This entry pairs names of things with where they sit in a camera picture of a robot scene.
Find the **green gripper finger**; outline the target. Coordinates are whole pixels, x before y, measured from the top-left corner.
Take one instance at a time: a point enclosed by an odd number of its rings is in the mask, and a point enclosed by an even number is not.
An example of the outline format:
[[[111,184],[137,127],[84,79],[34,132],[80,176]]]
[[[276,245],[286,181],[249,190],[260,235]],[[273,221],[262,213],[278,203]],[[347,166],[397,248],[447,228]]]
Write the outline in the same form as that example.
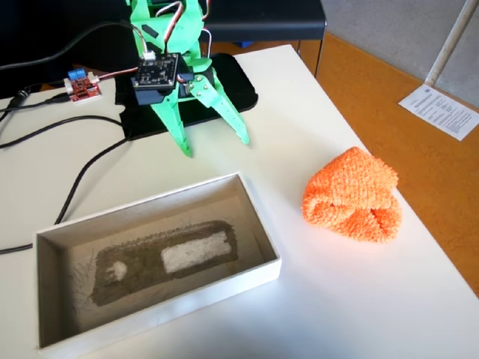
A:
[[[235,131],[241,142],[249,144],[248,130],[240,113],[220,83],[216,86],[203,74],[195,75],[188,85],[190,94],[205,108],[213,108]]]
[[[150,106],[174,139],[184,155],[192,157],[176,98],[166,97],[161,103]]]

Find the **green gripper body, black servo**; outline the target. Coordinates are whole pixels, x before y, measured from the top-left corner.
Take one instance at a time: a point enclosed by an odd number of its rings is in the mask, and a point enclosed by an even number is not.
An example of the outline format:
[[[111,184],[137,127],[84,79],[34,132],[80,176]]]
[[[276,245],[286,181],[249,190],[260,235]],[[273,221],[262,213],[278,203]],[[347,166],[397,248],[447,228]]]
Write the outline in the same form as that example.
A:
[[[189,82],[203,74],[215,84],[213,62],[210,58],[190,58],[180,53],[156,55],[147,53],[141,58],[134,78],[135,97],[139,105],[161,103],[166,97],[178,102],[192,101]]]

